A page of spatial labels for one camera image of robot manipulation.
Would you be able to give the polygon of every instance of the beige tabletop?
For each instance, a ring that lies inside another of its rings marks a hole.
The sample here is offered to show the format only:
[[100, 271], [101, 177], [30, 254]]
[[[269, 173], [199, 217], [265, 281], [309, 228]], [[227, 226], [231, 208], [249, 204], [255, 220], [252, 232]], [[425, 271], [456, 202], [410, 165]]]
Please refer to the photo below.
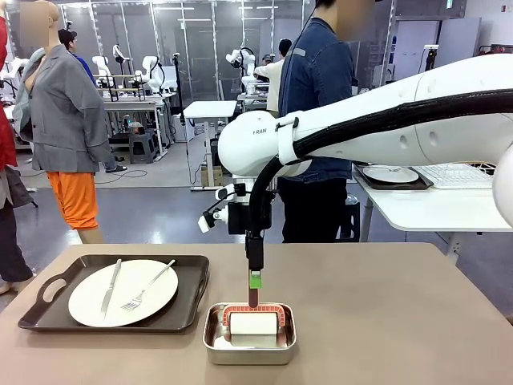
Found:
[[[211, 279], [187, 335], [38, 334], [17, 327], [38, 288], [89, 253], [203, 254]], [[261, 300], [293, 308], [299, 349], [285, 367], [217, 367], [205, 312], [244, 301], [242, 245], [81, 245], [0, 314], [0, 383], [94, 385], [513, 383], [513, 328], [434, 246], [267, 245]]]

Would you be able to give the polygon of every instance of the cardboard box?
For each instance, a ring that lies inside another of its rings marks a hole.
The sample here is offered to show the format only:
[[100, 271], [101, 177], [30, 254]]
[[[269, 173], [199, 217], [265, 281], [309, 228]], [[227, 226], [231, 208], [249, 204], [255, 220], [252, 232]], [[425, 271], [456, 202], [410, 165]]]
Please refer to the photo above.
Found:
[[[214, 186], [223, 185], [223, 169], [221, 166], [214, 167]], [[201, 186], [208, 186], [208, 170], [207, 166], [201, 166]]]

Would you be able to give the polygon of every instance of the knife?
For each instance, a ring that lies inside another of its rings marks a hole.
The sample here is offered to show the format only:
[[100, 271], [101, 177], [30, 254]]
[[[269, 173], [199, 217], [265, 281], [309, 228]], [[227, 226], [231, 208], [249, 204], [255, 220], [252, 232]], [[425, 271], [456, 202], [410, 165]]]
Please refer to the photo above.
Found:
[[105, 293], [105, 297], [103, 297], [103, 303], [102, 303], [102, 316], [103, 319], [107, 316], [107, 309], [109, 308], [109, 302], [111, 301], [112, 292], [114, 291], [115, 286], [115, 280], [118, 277], [119, 271], [121, 270], [121, 259], [118, 259], [118, 261], [115, 263], [114, 273], [112, 274], [111, 284], [109, 285], [109, 288], [107, 289], [107, 292]]

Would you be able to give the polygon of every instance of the blue shirt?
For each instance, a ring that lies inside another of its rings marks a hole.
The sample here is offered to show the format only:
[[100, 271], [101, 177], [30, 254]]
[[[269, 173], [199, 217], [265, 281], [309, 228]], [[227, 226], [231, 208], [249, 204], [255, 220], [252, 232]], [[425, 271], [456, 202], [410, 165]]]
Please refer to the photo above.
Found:
[[93, 76], [93, 73], [89, 69], [89, 66], [87, 65], [86, 61], [84, 59], [78, 57], [77, 55], [75, 55], [72, 52], [70, 52], [70, 54], [72, 54], [74, 57], [77, 58], [78, 61], [80, 61], [80, 63], [82, 64], [83, 69], [86, 70], [86, 73], [89, 75], [89, 77], [91, 78], [91, 81], [93, 82], [93, 84], [96, 87], [95, 77]]
[[[327, 22], [312, 18], [285, 58], [281, 71], [280, 116], [308, 111], [352, 95], [353, 58], [349, 46], [338, 40]], [[351, 162], [314, 158], [306, 172], [290, 177], [305, 183], [351, 179]]]

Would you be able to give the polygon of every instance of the black pants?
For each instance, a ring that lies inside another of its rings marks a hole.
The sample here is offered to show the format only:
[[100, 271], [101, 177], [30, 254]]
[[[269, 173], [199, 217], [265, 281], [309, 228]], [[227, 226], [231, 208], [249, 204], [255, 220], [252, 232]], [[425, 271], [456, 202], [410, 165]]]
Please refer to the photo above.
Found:
[[6, 282], [23, 282], [32, 277], [16, 241], [16, 217], [6, 201], [0, 209], [0, 277]]
[[280, 178], [284, 243], [333, 243], [343, 222], [347, 180], [302, 183]]

